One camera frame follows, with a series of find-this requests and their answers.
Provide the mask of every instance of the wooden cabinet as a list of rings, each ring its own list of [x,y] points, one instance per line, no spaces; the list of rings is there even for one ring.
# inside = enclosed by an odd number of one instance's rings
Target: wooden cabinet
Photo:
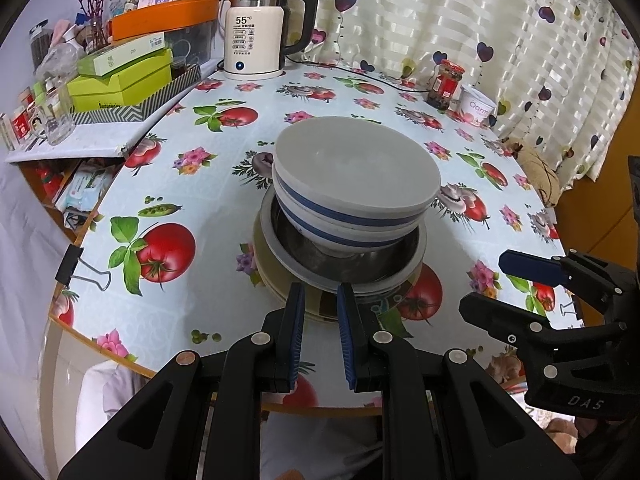
[[[640,155],[640,85],[611,141],[597,181],[587,177],[576,181],[556,206],[558,233],[565,250],[576,249],[636,268],[638,226],[632,210],[629,155]],[[601,320],[596,311],[585,308],[585,322]]]

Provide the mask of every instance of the stacked bowls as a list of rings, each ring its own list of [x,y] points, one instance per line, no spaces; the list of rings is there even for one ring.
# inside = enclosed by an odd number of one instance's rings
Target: stacked bowls
[[[422,146],[381,124],[345,117],[285,128],[272,173],[289,222],[335,256],[399,242],[421,224],[440,189],[440,171]]]

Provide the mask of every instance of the floral tablecloth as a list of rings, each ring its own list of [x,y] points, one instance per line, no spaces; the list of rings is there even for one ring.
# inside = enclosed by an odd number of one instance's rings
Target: floral tablecloth
[[[270,185],[269,152],[290,123],[350,116],[416,140],[442,174],[426,215],[420,279],[386,313],[389,329],[423,350],[466,349],[498,382],[517,378],[522,370],[513,349],[466,324],[458,301],[475,289],[539,312],[556,328],[581,326],[562,287],[505,276],[497,265],[507,248],[563,254],[556,231],[490,130],[437,112],[408,82],[371,75],[378,80],[292,65],[266,81],[238,84],[220,73],[204,80],[142,140],[84,238],[82,259],[110,269],[111,285],[101,292],[73,279],[51,315],[149,373],[181,350],[223,351],[260,330],[265,314],[281,307],[262,284],[252,248],[252,225]],[[76,274],[91,277],[82,265]],[[305,407],[378,403],[375,394],[348,390],[336,324],[305,321],[302,361],[296,390],[268,400]]]

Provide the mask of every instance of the striped curtain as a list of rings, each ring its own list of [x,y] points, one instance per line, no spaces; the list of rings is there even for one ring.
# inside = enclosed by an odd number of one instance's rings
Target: striped curtain
[[[494,131],[535,146],[568,189],[598,176],[640,54],[608,0],[320,0],[303,55],[426,87],[445,58],[499,103]]]

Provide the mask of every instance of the cardboard box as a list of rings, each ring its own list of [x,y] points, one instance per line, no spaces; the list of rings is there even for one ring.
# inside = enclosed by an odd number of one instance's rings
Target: cardboard box
[[[72,115],[76,124],[142,122],[167,101],[188,87],[195,85],[200,80],[200,77],[200,66],[193,65],[188,67],[187,72],[171,81],[140,104],[118,108],[103,108],[101,110],[92,110],[91,112],[73,112]]]
[[[104,77],[78,76],[67,87],[78,112],[135,105],[171,82],[170,49]]]
[[[78,61],[80,75],[103,76],[143,56],[164,48],[164,32],[120,41]]]

